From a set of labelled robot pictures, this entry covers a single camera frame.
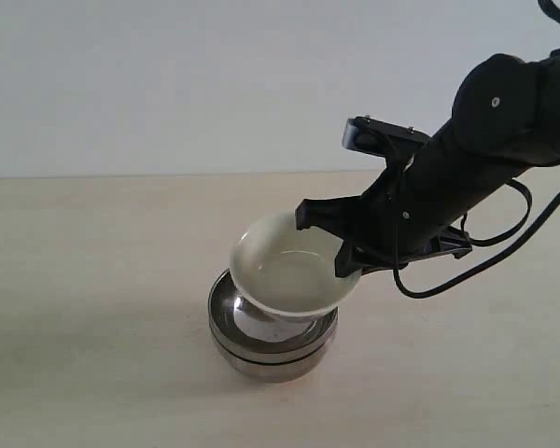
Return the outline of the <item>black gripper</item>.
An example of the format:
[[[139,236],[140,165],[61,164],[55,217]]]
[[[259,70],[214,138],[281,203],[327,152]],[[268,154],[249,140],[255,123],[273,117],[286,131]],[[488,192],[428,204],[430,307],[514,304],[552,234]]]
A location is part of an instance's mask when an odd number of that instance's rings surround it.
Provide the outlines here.
[[[360,196],[303,199],[298,231],[319,228],[343,241],[337,278],[387,270],[441,252],[436,240],[499,187],[499,157],[463,147],[445,123],[409,160],[386,163]]]

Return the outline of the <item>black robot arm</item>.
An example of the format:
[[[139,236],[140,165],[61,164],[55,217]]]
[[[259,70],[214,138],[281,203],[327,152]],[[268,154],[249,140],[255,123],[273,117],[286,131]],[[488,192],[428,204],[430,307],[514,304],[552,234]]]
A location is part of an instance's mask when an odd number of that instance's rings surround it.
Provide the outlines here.
[[[298,229],[341,240],[338,277],[462,258],[471,244],[457,219],[525,171],[560,164],[560,56],[494,55],[467,75],[434,134],[359,116],[343,145],[384,158],[385,169],[358,196],[307,199],[295,212]]]

